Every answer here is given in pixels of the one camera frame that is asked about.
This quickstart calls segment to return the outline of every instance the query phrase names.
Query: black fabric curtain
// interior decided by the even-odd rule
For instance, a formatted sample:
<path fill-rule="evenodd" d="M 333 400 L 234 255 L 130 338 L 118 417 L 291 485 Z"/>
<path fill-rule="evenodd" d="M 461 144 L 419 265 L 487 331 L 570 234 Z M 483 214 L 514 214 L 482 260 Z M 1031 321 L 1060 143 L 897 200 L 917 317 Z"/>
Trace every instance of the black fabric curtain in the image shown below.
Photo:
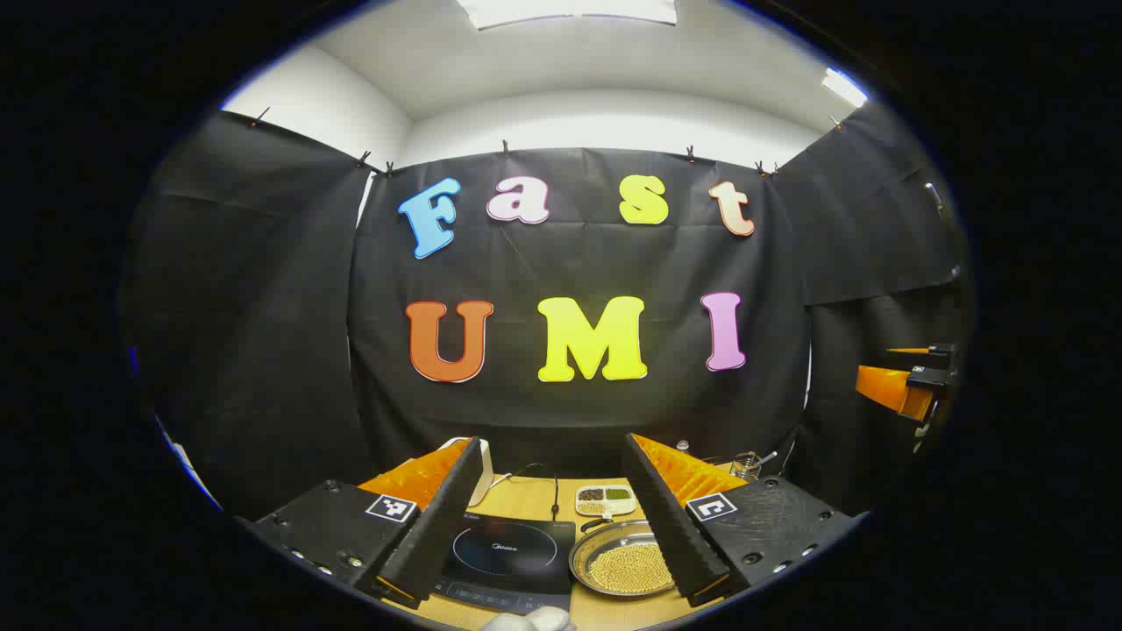
<path fill-rule="evenodd" d="M 810 307 L 810 396 L 784 475 L 848 514 L 876 505 L 914 458 L 916 426 L 857 393 L 857 366 L 909 369 L 885 349 L 962 340 L 967 304 L 955 283 Z"/>
<path fill-rule="evenodd" d="M 369 170 L 249 122 L 217 115 L 156 174 L 120 301 L 126 344 L 169 435 L 223 507 L 245 516 L 328 477 L 361 482 L 451 436 L 490 440 L 497 470 L 546 461 L 562 476 L 615 476 L 626 431 L 684 438 L 699 457 L 776 449 L 765 473 L 782 469 L 838 507 L 863 510 L 910 457 L 911 428 L 856 394 L 856 366 L 875 365 L 890 346 L 964 333 L 951 326 L 962 309 L 947 307 L 946 284 L 963 249 L 923 184 L 936 182 L 948 202 L 949 189 L 872 104 L 774 175 L 608 149 L 415 165 L 369 181 L 357 229 Z M 631 174 L 664 182 L 663 223 L 620 218 L 618 186 Z M 548 221 L 487 216 L 496 184 L 514 175 L 549 184 Z M 447 226 L 456 238 L 419 260 L 397 208 L 443 177 L 462 185 Z M 751 237 L 723 225 L 708 195 L 721 181 L 747 195 Z M 747 364 L 709 372 L 699 301 L 719 291 L 742 298 Z M 645 302 L 649 375 L 541 383 L 539 301 L 572 298 L 595 324 L 620 295 Z M 495 305 L 484 369 L 460 384 L 430 382 L 410 363 L 405 305 L 445 304 L 439 350 L 454 360 L 465 300 Z"/>
<path fill-rule="evenodd" d="M 628 225 L 619 184 L 632 174 L 665 184 L 670 214 L 660 225 Z M 549 185 L 548 220 L 497 221 L 485 211 L 506 177 Z M 453 177 L 450 245 L 416 259 L 416 240 L 397 213 L 406 199 Z M 708 191 L 733 182 L 755 222 L 748 237 L 723 223 Z M 377 437 L 377 467 L 390 468 L 452 436 L 490 442 L 496 470 L 532 461 L 569 477 L 620 475 L 625 432 L 699 457 L 782 446 L 799 421 L 806 392 L 807 336 L 790 223 L 771 182 L 754 170 L 651 152 L 543 149 L 443 159 L 379 176 L 355 246 L 349 328 L 364 421 Z M 743 368 L 710 372 L 710 321 L 701 298 L 741 296 L 736 322 Z M 541 300 L 568 296 L 596 326 L 615 296 L 644 301 L 640 316 L 642 379 L 579 373 L 542 383 L 546 321 Z M 456 305 L 487 300 L 486 363 L 475 378 L 434 383 L 410 365 L 414 301 L 443 303 L 441 356 L 463 353 Z"/>
<path fill-rule="evenodd" d="M 223 112 L 137 209 L 125 342 L 173 440 L 227 511 L 258 518 L 328 477 L 375 473 L 346 333 L 367 170 Z"/>
<path fill-rule="evenodd" d="M 774 177 L 791 217 L 807 304 L 941 285 L 958 264 L 951 205 L 921 143 L 884 107 L 866 103 Z"/>

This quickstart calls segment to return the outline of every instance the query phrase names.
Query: black cable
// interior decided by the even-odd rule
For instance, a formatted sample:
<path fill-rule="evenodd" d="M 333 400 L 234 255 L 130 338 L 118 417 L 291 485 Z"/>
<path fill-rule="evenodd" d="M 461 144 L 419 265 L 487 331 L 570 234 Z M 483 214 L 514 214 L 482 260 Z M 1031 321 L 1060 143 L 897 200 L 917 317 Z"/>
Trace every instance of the black cable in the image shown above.
<path fill-rule="evenodd" d="M 522 467 L 521 469 L 518 469 L 517 473 L 511 474 L 511 477 L 517 477 L 518 474 L 521 474 L 522 472 L 524 472 L 524 470 L 526 470 L 526 469 L 528 469 L 531 467 L 545 467 L 546 469 L 549 469 L 550 475 L 553 476 L 553 507 L 550 509 L 550 511 L 553 513 L 553 518 L 550 521 L 557 521 L 558 520 L 558 511 L 561 510 L 560 504 L 558 504 L 558 494 L 559 494 L 559 488 L 560 488 L 561 485 L 558 483 L 558 474 L 554 473 L 553 467 L 551 467 L 551 466 L 549 466 L 549 465 L 546 465 L 544 463 L 530 463 L 528 465 L 526 465 L 526 466 Z"/>

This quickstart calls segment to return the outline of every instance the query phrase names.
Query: white ceiling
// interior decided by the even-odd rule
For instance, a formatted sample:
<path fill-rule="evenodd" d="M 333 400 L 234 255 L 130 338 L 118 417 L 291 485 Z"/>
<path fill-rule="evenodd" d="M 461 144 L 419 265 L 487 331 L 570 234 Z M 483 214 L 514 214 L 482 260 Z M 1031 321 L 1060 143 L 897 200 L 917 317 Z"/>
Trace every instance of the white ceiling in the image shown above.
<path fill-rule="evenodd" d="M 552 18 L 477 30 L 456 0 L 376 6 L 312 44 L 410 118 L 545 90 L 625 88 L 732 101 L 825 132 L 853 110 L 824 58 L 724 0 L 679 0 L 678 25 Z"/>

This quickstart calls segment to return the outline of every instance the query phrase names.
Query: silver plate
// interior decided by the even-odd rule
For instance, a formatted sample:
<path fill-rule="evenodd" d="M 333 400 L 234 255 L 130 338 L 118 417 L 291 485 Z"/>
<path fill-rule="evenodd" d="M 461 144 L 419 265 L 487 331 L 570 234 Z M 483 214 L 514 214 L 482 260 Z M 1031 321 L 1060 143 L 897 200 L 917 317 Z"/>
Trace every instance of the silver plate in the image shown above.
<path fill-rule="evenodd" d="M 649 592 L 613 592 L 611 589 L 608 589 L 597 583 L 597 580 L 592 578 L 592 574 L 590 571 L 592 561 L 599 558 L 604 552 L 616 548 L 623 548 L 624 546 L 642 546 L 651 543 L 657 546 L 657 541 L 654 539 L 654 533 L 651 532 L 651 527 L 647 525 L 645 519 L 614 523 L 599 530 L 594 530 L 572 547 L 572 551 L 569 552 L 569 569 L 572 571 L 572 575 L 577 577 L 577 580 L 580 580 L 586 587 L 600 594 L 623 597 L 642 597 L 650 596 L 652 594 L 661 594 L 668 589 L 673 589 L 674 582 L 670 580 L 664 587 L 659 587 Z"/>

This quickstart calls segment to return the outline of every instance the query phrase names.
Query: wooden table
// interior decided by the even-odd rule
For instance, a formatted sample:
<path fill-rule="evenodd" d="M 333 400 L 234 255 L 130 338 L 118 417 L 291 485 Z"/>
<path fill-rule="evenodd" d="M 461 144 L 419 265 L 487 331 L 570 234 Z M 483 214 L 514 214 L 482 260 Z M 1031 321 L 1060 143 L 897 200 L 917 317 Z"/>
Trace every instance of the wooden table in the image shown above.
<path fill-rule="evenodd" d="M 601 479 L 561 478 L 558 482 L 558 504 L 560 506 L 558 521 L 571 521 L 577 524 L 577 541 L 580 541 L 581 537 L 583 537 L 580 532 L 580 527 L 596 519 L 577 514 L 577 511 L 573 509 L 577 490 L 581 486 L 597 484 L 628 484 L 627 479 L 622 477 Z M 552 505 L 552 477 L 511 477 L 488 491 L 484 501 L 468 509 L 468 511 L 485 515 L 549 521 L 551 516 L 550 507 Z M 643 506 L 640 504 L 634 512 L 614 519 L 615 521 L 625 521 L 643 519 L 644 516 Z M 691 607 L 686 602 L 686 598 L 678 594 L 677 589 L 670 589 L 645 598 L 619 600 L 592 592 L 573 579 L 569 614 L 572 618 L 572 622 L 577 625 L 578 631 L 624 631 L 642 629 L 681 618 L 691 612 L 712 606 L 721 600 L 717 598 L 699 607 Z M 389 601 L 383 602 L 398 606 L 415 615 L 470 631 L 481 629 L 487 622 L 498 615 L 494 611 L 444 598 L 439 594 L 432 594 L 415 611 L 401 607 Z"/>

